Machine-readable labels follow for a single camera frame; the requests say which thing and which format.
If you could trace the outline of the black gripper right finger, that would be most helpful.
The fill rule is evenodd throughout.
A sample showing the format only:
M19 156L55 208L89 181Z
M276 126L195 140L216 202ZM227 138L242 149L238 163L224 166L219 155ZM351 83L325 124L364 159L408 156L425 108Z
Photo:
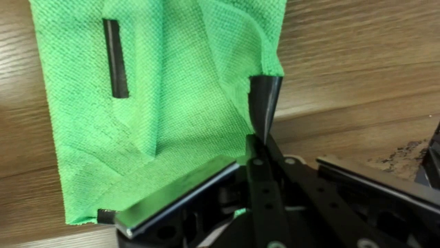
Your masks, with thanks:
M263 144L267 144L271 134L281 86L281 76L260 75L250 78L249 116L254 134Z

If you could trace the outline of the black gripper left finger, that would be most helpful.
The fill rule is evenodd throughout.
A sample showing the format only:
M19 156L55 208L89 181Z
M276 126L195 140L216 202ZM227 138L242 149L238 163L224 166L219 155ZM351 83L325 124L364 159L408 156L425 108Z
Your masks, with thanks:
M209 189L234 175L239 164L226 157L210 160L121 211L99 210L98 224L114 226L125 239L135 240L146 230L184 208Z

